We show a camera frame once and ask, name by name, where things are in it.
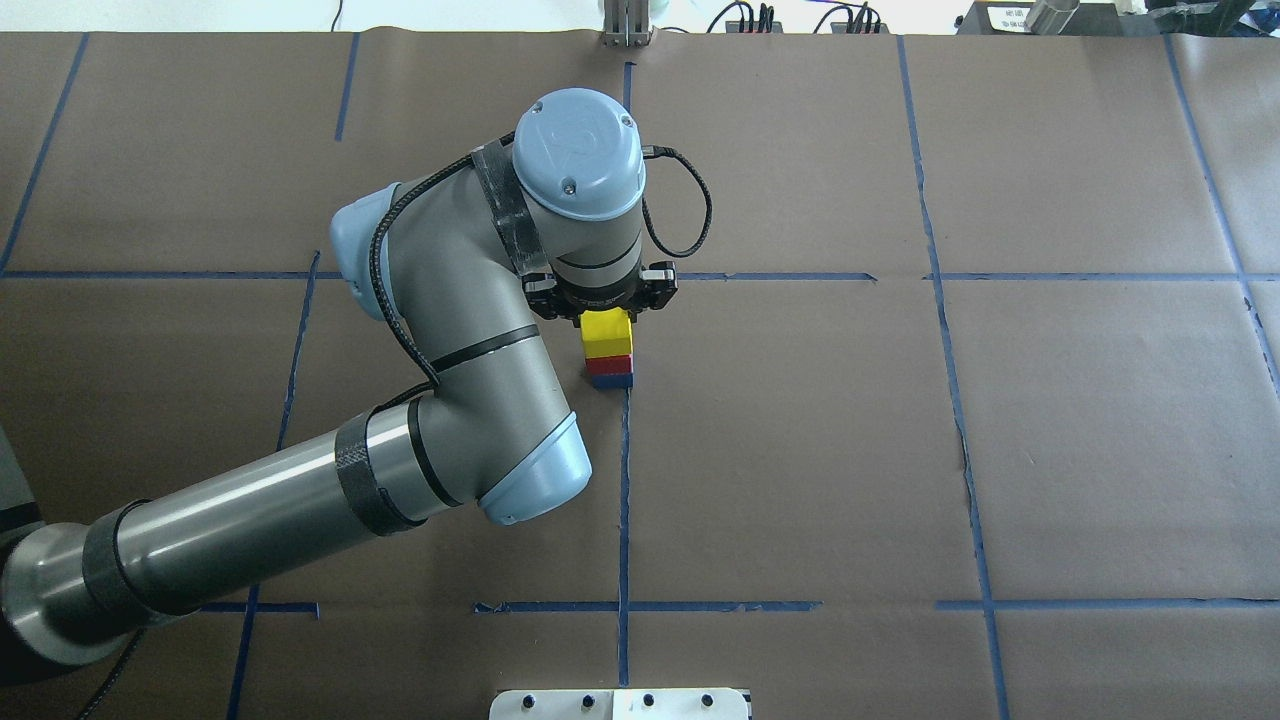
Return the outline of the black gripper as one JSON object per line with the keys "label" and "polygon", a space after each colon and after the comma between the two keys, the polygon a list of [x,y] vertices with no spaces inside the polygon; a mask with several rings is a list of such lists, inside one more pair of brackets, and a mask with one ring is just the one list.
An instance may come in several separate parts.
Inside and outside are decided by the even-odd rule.
{"label": "black gripper", "polygon": [[530,309],[547,320],[579,323],[585,313],[623,310],[634,322],[640,313],[662,310],[678,292],[678,273],[673,261],[637,264],[611,284],[586,287],[556,273],[524,275],[524,295]]}

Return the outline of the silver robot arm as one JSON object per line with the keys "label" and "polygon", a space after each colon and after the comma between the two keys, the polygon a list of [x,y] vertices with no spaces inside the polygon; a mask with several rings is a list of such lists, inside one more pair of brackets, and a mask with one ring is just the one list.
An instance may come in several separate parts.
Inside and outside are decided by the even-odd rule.
{"label": "silver robot arm", "polygon": [[401,379],[333,428],[91,521],[3,547],[3,684],[74,673],[141,632],[475,505],[498,525],[577,496],[591,465],[541,324],[667,305],[648,176],[680,160],[618,99],[568,87],[506,133],[334,213],[348,296]]}

